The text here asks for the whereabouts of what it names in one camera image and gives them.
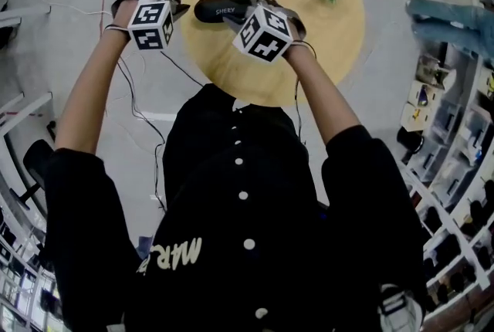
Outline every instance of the concrete floor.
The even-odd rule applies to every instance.
[[[45,2],[74,5],[84,11],[99,11],[102,0],[10,0],[10,8],[20,8]],[[382,138],[391,150],[400,155],[395,141],[401,111],[407,99],[418,58],[408,17],[404,13],[406,0],[364,0],[367,28],[364,47],[354,70],[339,84],[357,115],[376,137]],[[109,10],[113,0],[106,0]],[[23,90],[28,97],[53,92],[53,103],[43,118],[29,118],[12,132],[11,140],[21,157],[29,145],[46,137],[44,125],[59,117],[69,92],[100,35],[100,15],[83,15],[70,8],[55,6],[47,16],[23,20],[17,38],[0,51],[0,105]],[[111,21],[105,15],[103,24]],[[180,35],[174,37],[171,56],[196,79],[205,82],[204,75],[185,55]],[[157,53],[146,55],[146,70],[139,55],[128,46],[123,56],[137,87],[137,102],[142,111],[177,113],[192,97],[198,86],[183,73],[164,61]],[[130,115],[127,84],[116,73],[103,124],[98,155],[104,159],[107,172],[115,181],[131,239],[137,244],[140,235],[153,235],[161,219],[154,193],[153,149],[157,135],[143,122]],[[295,120],[294,108],[286,109]],[[327,157],[324,144],[307,105],[301,106],[303,139],[310,153],[310,166],[320,201],[327,196],[320,178],[320,169]],[[155,122],[167,136],[172,122]],[[162,180],[160,193],[163,194]]]

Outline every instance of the black chair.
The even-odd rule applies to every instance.
[[[47,214],[45,207],[42,206],[35,198],[32,196],[38,191],[38,189],[45,189],[45,172],[48,165],[48,160],[52,156],[53,149],[44,140],[37,140],[28,151],[25,153],[25,157],[22,160],[25,169],[31,175],[31,177],[36,182],[32,187],[28,188],[25,194],[22,196],[17,195],[15,191],[10,188],[10,193],[13,198],[26,210],[29,210],[26,202],[29,198],[32,198],[39,212],[41,212],[44,219],[46,219]]]

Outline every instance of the white button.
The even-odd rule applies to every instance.
[[[266,314],[268,313],[268,310],[265,309],[264,307],[261,307],[260,309],[257,309],[255,311],[255,316],[260,320],[263,318]]]
[[[244,247],[245,247],[245,249],[254,249],[255,241],[252,239],[246,239],[244,241]]]

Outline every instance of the sleeve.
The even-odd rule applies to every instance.
[[[421,223],[391,152],[363,126],[339,133],[327,144],[327,153],[323,181],[330,200],[331,256],[337,255],[330,263],[331,286],[339,296],[335,313],[346,327],[354,320],[372,330],[369,317],[377,322],[383,299],[379,287],[385,284],[400,287],[423,307]],[[358,320],[347,308],[356,295]]]
[[[140,260],[103,161],[57,150],[49,160],[45,186],[46,251],[66,325],[77,332],[119,324]]]

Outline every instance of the table top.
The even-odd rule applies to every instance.
[[[193,7],[181,19],[188,51],[203,73],[226,93],[267,107],[294,104],[296,75],[284,59],[273,64],[242,55],[233,45],[235,33],[226,24],[199,22]],[[332,81],[340,82],[352,69],[364,38],[362,0],[277,0],[298,12],[307,28],[306,41]],[[305,100],[302,89],[299,100]]]

